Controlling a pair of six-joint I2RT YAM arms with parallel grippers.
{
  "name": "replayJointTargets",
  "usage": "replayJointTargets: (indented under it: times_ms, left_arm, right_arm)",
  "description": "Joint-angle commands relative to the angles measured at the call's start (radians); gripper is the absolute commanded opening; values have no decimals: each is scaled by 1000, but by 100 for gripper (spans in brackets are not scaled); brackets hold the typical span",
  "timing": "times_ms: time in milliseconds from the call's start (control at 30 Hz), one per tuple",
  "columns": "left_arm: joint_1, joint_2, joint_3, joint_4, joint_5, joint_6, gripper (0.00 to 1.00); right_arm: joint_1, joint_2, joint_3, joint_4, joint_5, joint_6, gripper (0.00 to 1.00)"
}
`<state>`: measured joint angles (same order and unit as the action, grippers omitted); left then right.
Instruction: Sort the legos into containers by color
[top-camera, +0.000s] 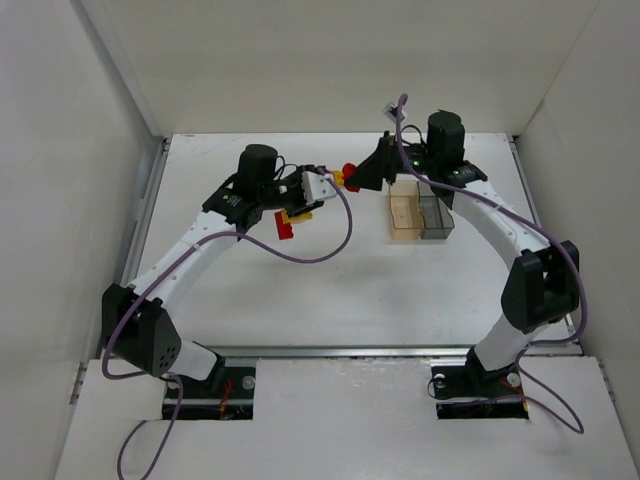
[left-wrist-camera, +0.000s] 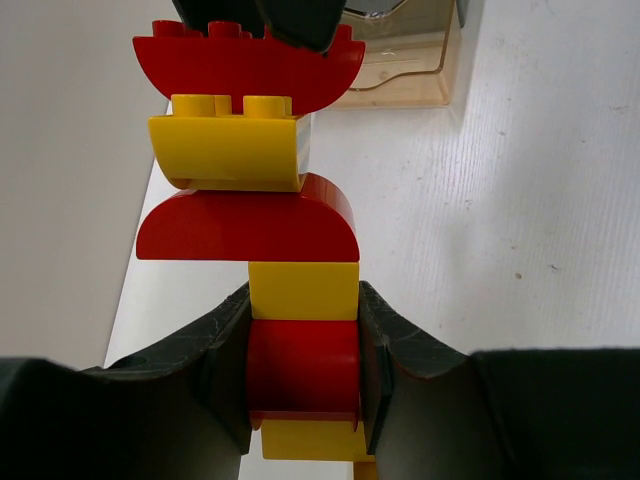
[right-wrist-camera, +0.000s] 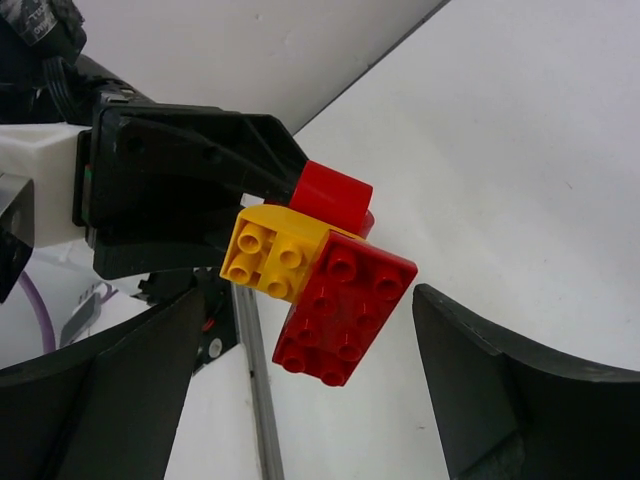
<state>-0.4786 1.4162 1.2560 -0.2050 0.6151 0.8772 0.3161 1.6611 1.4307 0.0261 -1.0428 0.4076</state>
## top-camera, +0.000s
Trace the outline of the red lego brick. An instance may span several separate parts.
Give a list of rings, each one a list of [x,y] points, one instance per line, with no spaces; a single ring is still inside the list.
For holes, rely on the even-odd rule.
[[[361,188],[359,186],[354,186],[349,183],[350,179],[357,171],[357,166],[352,163],[345,163],[342,167],[342,178],[343,178],[343,187],[352,193],[359,193]]]

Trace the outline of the red and yellow lego stack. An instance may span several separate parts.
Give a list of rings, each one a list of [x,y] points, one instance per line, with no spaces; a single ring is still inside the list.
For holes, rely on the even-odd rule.
[[[289,240],[294,238],[293,226],[295,224],[309,221],[313,218],[310,212],[303,213],[298,216],[291,217],[287,211],[282,209],[274,213],[276,231],[279,240]]]

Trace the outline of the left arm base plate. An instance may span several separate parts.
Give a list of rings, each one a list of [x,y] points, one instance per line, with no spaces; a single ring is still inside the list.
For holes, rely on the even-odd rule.
[[[167,386],[162,402],[163,420],[170,420],[176,406],[178,420],[252,420],[256,388],[256,365],[226,365],[212,380],[198,381],[180,376],[183,395],[178,403],[178,386]]]

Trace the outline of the yellow lego brick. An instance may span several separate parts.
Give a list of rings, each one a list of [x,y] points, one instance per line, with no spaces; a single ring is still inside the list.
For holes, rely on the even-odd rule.
[[[344,174],[341,171],[332,171],[332,176],[333,176],[334,182],[338,186],[344,185]]]

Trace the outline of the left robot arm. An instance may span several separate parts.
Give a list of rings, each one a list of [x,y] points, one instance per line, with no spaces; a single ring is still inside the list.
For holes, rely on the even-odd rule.
[[[264,212],[294,218],[323,206],[336,194],[329,171],[301,165],[282,176],[279,154],[250,144],[237,170],[202,204],[185,234],[145,273],[128,285],[113,284],[102,297],[104,356],[116,356],[138,374],[180,375],[209,382],[224,363],[212,350],[181,337],[174,324],[180,302],[226,251],[248,237]]]

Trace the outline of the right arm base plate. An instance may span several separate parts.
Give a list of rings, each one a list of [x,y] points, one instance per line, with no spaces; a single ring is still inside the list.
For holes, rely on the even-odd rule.
[[[435,365],[428,388],[439,420],[528,420],[519,372],[510,368],[478,380],[464,365]]]

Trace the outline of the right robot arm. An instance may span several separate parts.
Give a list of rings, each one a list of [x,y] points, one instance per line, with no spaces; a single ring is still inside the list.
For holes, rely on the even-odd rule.
[[[427,178],[435,197],[469,222],[509,269],[501,315],[489,333],[468,351],[464,365],[433,368],[439,399],[495,398],[513,391],[508,377],[516,373],[519,355],[549,325],[576,310],[580,300],[577,247],[549,240],[504,206],[487,175],[465,160],[464,141],[460,116],[437,111],[419,143],[406,145],[399,132],[385,132],[363,162],[342,169],[351,191],[379,191],[400,174]]]

